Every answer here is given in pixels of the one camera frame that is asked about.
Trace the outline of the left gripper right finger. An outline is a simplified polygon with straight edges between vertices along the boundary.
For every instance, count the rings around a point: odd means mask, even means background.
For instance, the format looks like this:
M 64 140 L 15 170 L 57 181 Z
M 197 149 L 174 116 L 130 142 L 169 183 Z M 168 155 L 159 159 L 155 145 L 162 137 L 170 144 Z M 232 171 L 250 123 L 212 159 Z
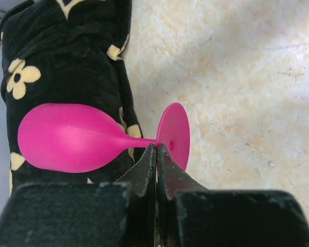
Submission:
M 177 165 L 165 144 L 160 144 L 157 150 L 157 171 L 161 246 L 183 246 L 183 223 L 191 206 L 181 197 L 208 189 Z

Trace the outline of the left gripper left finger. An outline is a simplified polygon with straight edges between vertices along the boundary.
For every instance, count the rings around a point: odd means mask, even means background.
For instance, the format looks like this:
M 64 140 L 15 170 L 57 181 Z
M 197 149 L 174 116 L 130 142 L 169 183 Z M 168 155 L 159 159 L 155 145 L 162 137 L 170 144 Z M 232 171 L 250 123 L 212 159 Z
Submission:
M 114 246 L 154 246 L 156 225 L 156 158 L 154 144 L 115 185 Z

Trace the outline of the magenta plastic wine glass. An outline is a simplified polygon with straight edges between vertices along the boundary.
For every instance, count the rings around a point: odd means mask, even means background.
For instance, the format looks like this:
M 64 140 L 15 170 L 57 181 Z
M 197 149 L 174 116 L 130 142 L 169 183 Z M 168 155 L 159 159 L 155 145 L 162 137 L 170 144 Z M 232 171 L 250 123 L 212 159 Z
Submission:
M 108 114 L 82 104 L 39 105 L 24 116 L 18 128 L 18 146 L 28 163 L 67 173 L 99 169 L 124 150 L 149 144 L 165 144 L 173 160 L 186 169 L 191 133 L 180 103 L 165 109 L 156 139 L 132 137 Z

